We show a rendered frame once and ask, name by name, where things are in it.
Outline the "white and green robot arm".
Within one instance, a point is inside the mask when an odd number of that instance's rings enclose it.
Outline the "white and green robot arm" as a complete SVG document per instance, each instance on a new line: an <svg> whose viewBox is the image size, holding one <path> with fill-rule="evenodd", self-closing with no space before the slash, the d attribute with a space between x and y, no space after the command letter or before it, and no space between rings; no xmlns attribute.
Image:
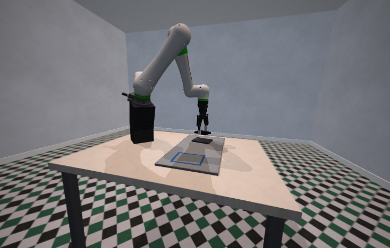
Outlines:
<svg viewBox="0 0 390 248"><path fill-rule="evenodd" d="M187 45L191 40L191 32L185 24L177 24L171 27L168 38L162 48L143 72L134 74L133 93L122 93L127 96L129 102L141 107L152 105L150 95L157 82L175 59L182 78L184 93L189 98L198 98L199 108L208 108L209 87L207 85L194 85Z"/></svg>

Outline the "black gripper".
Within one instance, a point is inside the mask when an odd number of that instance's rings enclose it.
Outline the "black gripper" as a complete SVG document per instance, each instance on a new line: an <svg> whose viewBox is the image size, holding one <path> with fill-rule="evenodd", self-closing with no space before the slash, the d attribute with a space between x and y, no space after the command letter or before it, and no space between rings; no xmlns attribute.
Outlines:
<svg viewBox="0 0 390 248"><path fill-rule="evenodd" d="M207 108L199 108L199 112L200 112L199 115L197 115L197 127L198 127L198 134L201 134L202 120L204 121L205 124L205 131L207 131L207 126L209 122L208 122L208 114L206 114Z"/></svg>

